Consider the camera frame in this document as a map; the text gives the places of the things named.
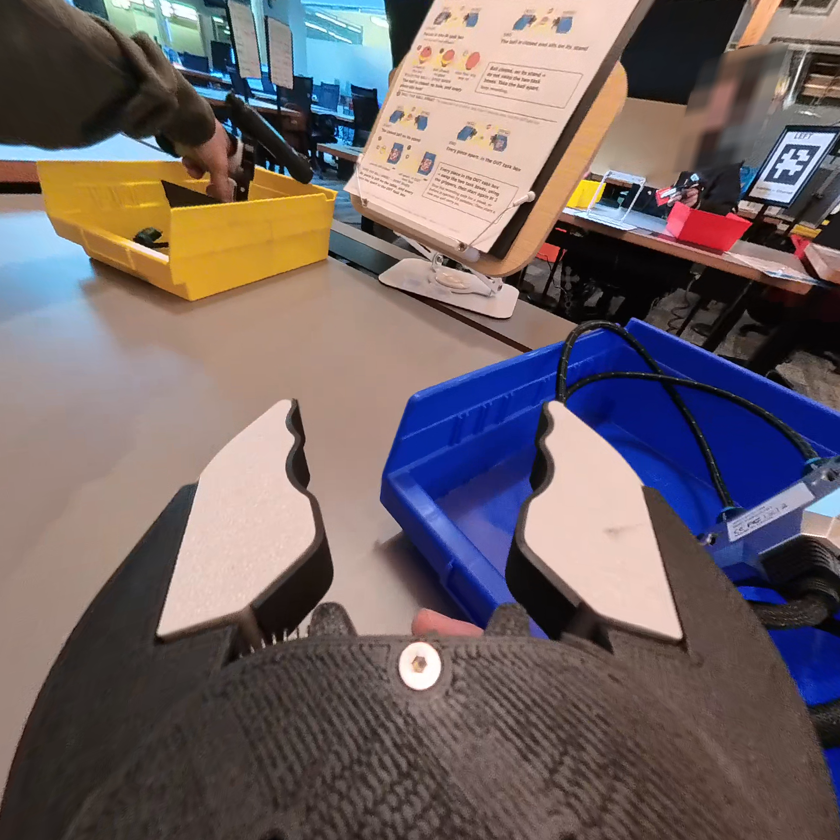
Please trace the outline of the white flip chart sheet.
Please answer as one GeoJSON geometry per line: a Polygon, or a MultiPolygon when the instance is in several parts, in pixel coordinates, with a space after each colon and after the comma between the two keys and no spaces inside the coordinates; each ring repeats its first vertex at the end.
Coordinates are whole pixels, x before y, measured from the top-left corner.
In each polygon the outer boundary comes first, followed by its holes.
{"type": "Polygon", "coordinates": [[[269,78],[275,87],[291,89],[294,81],[293,39],[288,24],[265,17],[269,78]]]}
{"type": "Polygon", "coordinates": [[[226,1],[226,10],[238,74],[244,79],[260,79],[259,41],[253,9],[247,2],[226,1]]]}

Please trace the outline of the wooden document stand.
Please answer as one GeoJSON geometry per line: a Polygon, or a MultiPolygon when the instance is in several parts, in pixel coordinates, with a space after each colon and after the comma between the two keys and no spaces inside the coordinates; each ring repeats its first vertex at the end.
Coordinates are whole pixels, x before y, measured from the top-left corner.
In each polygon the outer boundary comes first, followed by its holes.
{"type": "Polygon", "coordinates": [[[539,196],[516,201],[529,208],[507,254],[467,256],[465,245],[446,245],[441,237],[418,233],[408,222],[390,222],[392,230],[412,242],[419,256],[405,257],[378,276],[380,284],[427,303],[494,319],[509,319],[518,290],[504,283],[506,274],[526,268],[552,232],[583,176],[591,169],[604,138],[627,99],[627,74],[618,60],[585,108],[580,125],[554,166],[539,196]]]}

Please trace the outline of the background office workstations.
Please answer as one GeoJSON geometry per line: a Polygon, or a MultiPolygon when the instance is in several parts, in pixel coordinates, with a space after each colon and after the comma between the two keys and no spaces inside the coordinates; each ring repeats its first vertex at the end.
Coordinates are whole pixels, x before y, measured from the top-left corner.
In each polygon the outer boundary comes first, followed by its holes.
{"type": "Polygon", "coordinates": [[[326,167],[325,156],[336,160],[339,173],[355,161],[370,138],[377,91],[351,86],[351,95],[341,93],[336,83],[316,83],[294,76],[291,88],[275,86],[267,75],[252,85],[228,66],[220,75],[210,73],[206,57],[184,53],[175,62],[198,93],[225,123],[233,121],[226,105],[229,96],[247,102],[283,138],[317,168],[326,167]]]}

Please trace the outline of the grey desk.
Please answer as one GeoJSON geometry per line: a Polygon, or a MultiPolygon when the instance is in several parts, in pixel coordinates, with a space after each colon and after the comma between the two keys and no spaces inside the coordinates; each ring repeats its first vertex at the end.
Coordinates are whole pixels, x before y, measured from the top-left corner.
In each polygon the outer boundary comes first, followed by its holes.
{"type": "Polygon", "coordinates": [[[458,611],[380,502],[410,396],[571,326],[517,305],[469,322],[336,259],[191,303],[2,196],[1,773],[67,636],[183,486],[296,398],[332,553],[328,598],[363,634],[458,611]]]}

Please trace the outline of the black bin divider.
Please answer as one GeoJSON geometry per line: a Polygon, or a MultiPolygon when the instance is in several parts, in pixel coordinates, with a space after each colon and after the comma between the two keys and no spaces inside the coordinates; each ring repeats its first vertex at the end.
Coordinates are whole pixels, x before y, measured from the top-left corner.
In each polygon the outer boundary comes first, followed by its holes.
{"type": "Polygon", "coordinates": [[[215,206],[223,203],[213,196],[181,184],[161,180],[161,186],[164,190],[166,202],[171,209],[215,206]]]}

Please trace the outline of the red plastic bin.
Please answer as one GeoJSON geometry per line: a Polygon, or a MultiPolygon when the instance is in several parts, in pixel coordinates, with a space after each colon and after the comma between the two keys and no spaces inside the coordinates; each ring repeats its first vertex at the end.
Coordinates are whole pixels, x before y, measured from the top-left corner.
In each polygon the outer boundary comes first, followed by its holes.
{"type": "Polygon", "coordinates": [[[723,253],[728,252],[751,225],[751,220],[735,213],[723,216],[676,203],[666,220],[665,233],[679,242],[723,253]]]}

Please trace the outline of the person's left hand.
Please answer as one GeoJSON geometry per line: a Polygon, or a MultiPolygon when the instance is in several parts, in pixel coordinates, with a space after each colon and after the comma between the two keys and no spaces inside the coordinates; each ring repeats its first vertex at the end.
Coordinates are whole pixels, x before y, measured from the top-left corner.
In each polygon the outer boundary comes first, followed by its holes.
{"type": "Polygon", "coordinates": [[[213,128],[213,136],[207,142],[194,146],[178,143],[175,148],[191,177],[208,177],[207,195],[221,203],[231,203],[236,193],[234,174],[241,163],[239,142],[219,121],[214,122],[213,128]]]}

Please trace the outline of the person's left forearm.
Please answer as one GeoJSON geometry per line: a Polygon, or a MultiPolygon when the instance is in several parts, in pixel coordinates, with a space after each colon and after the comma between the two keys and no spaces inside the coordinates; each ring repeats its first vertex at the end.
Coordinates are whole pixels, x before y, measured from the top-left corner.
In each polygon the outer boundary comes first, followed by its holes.
{"type": "Polygon", "coordinates": [[[200,147],[209,104],[145,33],[127,36],[67,2],[1,3],[2,144],[85,148],[122,133],[200,147]]]}

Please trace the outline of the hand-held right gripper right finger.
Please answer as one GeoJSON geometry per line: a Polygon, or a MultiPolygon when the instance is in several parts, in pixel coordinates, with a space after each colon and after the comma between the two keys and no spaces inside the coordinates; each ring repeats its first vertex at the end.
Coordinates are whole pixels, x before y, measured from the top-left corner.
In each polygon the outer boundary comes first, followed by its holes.
{"type": "Polygon", "coordinates": [[[684,639],[646,486],[560,401],[539,415],[531,492],[507,558],[507,587],[550,639],[609,644],[609,631],[684,639]]]}

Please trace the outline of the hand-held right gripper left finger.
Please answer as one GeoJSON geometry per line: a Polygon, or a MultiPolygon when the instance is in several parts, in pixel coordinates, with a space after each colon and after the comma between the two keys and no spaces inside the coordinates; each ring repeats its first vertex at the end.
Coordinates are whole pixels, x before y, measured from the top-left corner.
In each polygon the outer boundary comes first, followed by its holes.
{"type": "Polygon", "coordinates": [[[309,489],[297,399],[232,438],[198,478],[156,636],[232,627],[244,647],[294,632],[327,594],[333,562],[309,489]]]}

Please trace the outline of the blue plastic bin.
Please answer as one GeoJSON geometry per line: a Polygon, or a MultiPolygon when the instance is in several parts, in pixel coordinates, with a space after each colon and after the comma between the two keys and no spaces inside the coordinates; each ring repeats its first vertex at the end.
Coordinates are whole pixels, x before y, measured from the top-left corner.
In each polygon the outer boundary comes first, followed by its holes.
{"type": "MultiPolygon", "coordinates": [[[[503,577],[563,347],[415,394],[385,463],[383,506],[477,624],[512,600],[503,577]]],[[[697,537],[838,457],[838,412],[644,322],[587,329],[564,371],[567,407],[697,537]]],[[[838,612],[807,626],[813,590],[735,585],[771,606],[773,641],[837,758],[838,612]]]]}

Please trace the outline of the person's right hand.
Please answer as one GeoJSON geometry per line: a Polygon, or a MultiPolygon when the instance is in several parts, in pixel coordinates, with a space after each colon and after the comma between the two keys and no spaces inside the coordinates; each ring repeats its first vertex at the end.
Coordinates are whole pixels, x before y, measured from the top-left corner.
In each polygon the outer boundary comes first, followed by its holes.
{"type": "Polygon", "coordinates": [[[484,630],[473,623],[452,618],[440,612],[429,609],[420,610],[414,617],[411,625],[411,633],[414,636],[441,636],[441,637],[481,637],[484,630]]]}

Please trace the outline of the yellow plastic bin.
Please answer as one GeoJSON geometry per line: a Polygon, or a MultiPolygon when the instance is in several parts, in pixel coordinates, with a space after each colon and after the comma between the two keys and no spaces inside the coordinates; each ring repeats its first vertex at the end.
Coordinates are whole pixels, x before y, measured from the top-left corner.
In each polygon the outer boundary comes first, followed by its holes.
{"type": "Polygon", "coordinates": [[[90,259],[187,301],[247,286],[327,258],[337,193],[255,169],[248,200],[171,209],[161,180],[204,193],[176,161],[39,161],[58,236],[90,259]],[[158,228],[170,247],[132,239],[158,228]]]}

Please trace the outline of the clear acrylic stand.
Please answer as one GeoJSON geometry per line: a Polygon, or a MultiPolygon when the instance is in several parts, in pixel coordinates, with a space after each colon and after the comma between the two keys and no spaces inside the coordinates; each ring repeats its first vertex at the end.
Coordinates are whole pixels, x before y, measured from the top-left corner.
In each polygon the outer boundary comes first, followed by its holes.
{"type": "Polygon", "coordinates": [[[647,178],[608,169],[582,217],[611,228],[628,232],[635,226],[628,218],[647,184],[647,178]]]}

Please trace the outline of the wooden background table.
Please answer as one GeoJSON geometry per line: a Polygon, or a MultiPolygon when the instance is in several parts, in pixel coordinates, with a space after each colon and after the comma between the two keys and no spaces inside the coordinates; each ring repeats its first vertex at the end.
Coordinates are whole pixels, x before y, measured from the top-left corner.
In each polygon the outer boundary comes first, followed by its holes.
{"type": "Polygon", "coordinates": [[[768,287],[803,296],[815,288],[838,291],[838,285],[813,277],[793,254],[738,240],[725,251],[686,243],[666,232],[663,218],[632,211],[624,217],[565,208],[557,227],[575,227],[653,250],[692,264],[721,270],[768,287]]]}

